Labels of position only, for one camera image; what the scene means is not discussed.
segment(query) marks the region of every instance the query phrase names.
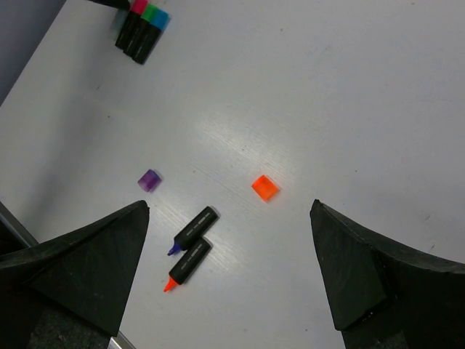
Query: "purple marker tip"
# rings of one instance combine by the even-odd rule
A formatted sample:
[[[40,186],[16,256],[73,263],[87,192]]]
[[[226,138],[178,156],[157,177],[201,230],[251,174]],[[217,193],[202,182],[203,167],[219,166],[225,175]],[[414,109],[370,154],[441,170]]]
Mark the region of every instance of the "purple marker tip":
[[[168,256],[176,254],[179,251],[181,251],[181,246],[177,243],[174,243],[173,247],[168,252]]]

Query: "orange cube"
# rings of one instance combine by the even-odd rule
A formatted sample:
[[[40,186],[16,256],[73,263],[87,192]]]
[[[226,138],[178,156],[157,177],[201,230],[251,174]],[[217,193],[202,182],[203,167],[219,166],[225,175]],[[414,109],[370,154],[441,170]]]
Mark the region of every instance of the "orange cube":
[[[279,187],[265,175],[260,176],[260,178],[252,184],[252,188],[265,201],[269,201],[279,191]]]

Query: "orange highlighter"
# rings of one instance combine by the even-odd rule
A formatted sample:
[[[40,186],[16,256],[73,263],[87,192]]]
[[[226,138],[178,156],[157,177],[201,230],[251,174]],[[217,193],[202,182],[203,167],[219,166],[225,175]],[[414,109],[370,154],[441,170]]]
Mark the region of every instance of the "orange highlighter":
[[[210,250],[211,245],[204,238],[199,238],[169,271],[169,281],[164,291],[168,292],[174,287],[183,284],[202,263],[202,260]]]

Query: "marker cap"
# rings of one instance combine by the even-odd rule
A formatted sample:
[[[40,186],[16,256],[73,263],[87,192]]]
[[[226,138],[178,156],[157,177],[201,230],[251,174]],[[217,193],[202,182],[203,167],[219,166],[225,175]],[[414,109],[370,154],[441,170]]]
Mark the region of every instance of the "marker cap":
[[[168,21],[169,15],[163,10],[158,9],[158,11],[155,13],[155,16],[153,16],[152,20],[150,21],[150,24],[154,27],[157,27],[161,31],[164,31],[168,25]]]
[[[141,15],[144,12],[145,7],[147,6],[147,0],[136,0],[131,7],[132,12],[136,12],[138,15]]]
[[[145,7],[144,12],[142,13],[142,16],[140,16],[143,20],[146,20],[150,22],[152,20],[153,15],[157,12],[157,6],[148,4],[147,7]]]

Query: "purple cube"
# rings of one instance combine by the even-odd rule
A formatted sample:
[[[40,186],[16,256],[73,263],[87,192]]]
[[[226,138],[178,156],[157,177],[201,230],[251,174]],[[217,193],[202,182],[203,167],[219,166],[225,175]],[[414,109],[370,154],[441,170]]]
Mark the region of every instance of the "purple cube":
[[[158,176],[152,169],[149,169],[138,181],[138,183],[144,191],[149,193],[155,189],[160,181],[160,176]]]

